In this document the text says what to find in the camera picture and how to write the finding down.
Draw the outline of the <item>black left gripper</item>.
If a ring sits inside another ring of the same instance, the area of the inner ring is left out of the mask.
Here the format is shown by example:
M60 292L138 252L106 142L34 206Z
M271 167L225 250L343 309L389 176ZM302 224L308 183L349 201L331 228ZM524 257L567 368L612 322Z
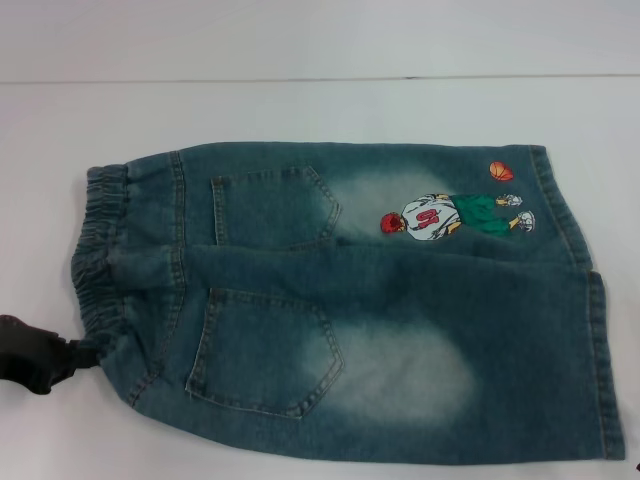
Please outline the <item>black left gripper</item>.
M75 369L96 366L96 348L80 340L67 343L57 333L1 316L1 379L36 395L47 395Z

